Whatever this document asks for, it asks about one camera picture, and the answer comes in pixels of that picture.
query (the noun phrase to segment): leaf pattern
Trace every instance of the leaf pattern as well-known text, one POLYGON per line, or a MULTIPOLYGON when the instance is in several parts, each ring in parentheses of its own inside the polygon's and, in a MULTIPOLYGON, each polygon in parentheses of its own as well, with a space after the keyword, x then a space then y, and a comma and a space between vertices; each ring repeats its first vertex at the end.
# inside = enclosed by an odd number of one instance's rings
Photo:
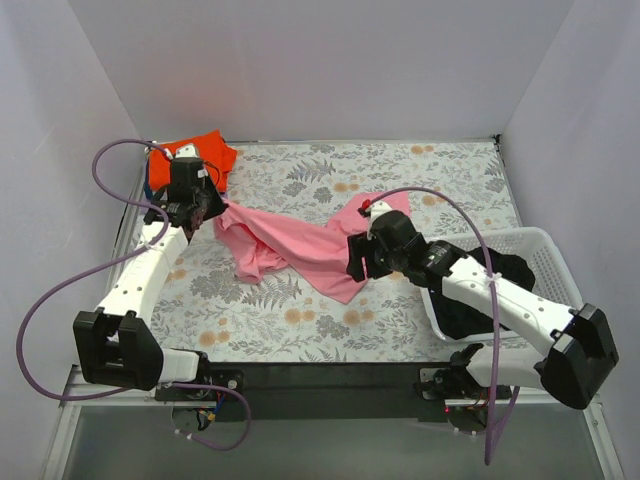
MULTIPOLYGON (((247 207, 325 225, 355 192, 415 184, 449 195, 480 228, 518 225, 489 142, 238 148, 244 153, 229 177, 228 194, 247 207)), ((468 231, 446 203, 423 197, 409 198, 412 220, 427 238, 468 231)), ((183 274, 167 281, 150 322, 162 347, 205 351, 213 361, 253 362, 448 360, 459 349, 435 336, 420 290, 402 278, 367 283, 349 305, 323 297, 292 269, 267 274, 259 285, 245 284, 235 278, 235 261, 209 222, 178 262, 173 271, 183 274)), ((519 339, 504 344, 523 346, 519 339)))

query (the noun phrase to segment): pink cloth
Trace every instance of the pink cloth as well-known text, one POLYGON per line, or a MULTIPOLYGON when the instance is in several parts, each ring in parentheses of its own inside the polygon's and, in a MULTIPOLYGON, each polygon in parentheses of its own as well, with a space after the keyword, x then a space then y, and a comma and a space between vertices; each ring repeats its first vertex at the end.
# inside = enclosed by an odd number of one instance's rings
MULTIPOLYGON (((228 202, 229 208, 214 219, 214 232, 231 249, 236 275, 242 280, 259 283, 265 273, 291 265, 323 295, 349 303, 365 282, 354 282, 346 273, 347 236, 366 231, 367 220, 358 208, 365 199, 377 195, 354 196, 326 227, 228 202)), ((409 215, 406 193, 385 201, 409 215)))

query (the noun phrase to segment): floral tablecloth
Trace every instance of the floral tablecloth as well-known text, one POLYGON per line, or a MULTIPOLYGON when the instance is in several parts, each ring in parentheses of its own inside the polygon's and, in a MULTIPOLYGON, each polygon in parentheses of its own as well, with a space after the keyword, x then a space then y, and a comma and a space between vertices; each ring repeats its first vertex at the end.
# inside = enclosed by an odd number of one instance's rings
MULTIPOLYGON (((483 229, 518 226, 492 143, 247 144, 236 146, 233 201, 325 224, 358 192, 440 189, 483 229)), ((425 237, 468 231, 439 198, 411 194, 425 237)), ((459 346, 430 328, 417 287, 402 275, 370 281, 349 305, 324 297, 293 269, 259 286, 234 276, 229 250, 205 223, 169 274, 151 321, 163 347, 214 361, 447 360, 459 346)))

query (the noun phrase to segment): wall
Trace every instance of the wall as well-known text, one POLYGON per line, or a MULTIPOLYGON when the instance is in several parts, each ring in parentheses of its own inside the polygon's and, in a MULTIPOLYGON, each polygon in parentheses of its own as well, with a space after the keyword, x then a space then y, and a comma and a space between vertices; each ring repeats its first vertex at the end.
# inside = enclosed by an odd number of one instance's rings
POLYGON ((501 133, 573 0, 70 0, 141 135, 501 133))
POLYGON ((627 478, 640 478, 639 49, 637 2, 576 0, 504 134, 523 220, 551 234, 610 320, 621 360, 604 411, 627 478))
MULTIPOLYGON (((91 180, 95 151, 136 136, 73 12, 63 0, 0 1, 0 465, 2 478, 38 478, 57 402, 40 397, 15 359, 18 323, 55 283, 110 258, 123 207, 91 180)), ((129 192, 139 150, 105 158, 104 177, 129 192)), ((47 302, 27 331, 35 376, 61 392, 75 358, 71 325, 106 277, 47 302)))

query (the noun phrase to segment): white laundry basket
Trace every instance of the white laundry basket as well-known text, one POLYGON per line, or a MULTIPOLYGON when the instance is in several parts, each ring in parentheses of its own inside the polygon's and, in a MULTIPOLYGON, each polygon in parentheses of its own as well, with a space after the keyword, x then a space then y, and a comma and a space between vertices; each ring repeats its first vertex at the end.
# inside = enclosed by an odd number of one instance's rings
MULTIPOLYGON (((487 246, 502 254, 518 255, 526 260, 529 268, 536 276, 536 283, 533 293, 574 308, 582 307, 582 297, 578 287, 569 273, 569 268, 564 262, 558 247, 547 232, 539 228, 522 227, 510 228, 507 230, 493 230, 482 232, 487 246)), ((429 238, 428 241, 446 240, 463 250, 473 250, 480 246, 480 242, 473 233, 462 233, 458 235, 448 235, 437 238, 429 238)), ((440 330, 436 315, 431 303, 428 289, 422 289, 422 299, 424 301, 427 315, 431 321, 431 326, 436 335, 447 342, 483 342, 493 338, 493 332, 469 335, 467 337, 454 340, 440 330)), ((502 330, 501 338, 517 337, 513 331, 502 330)))

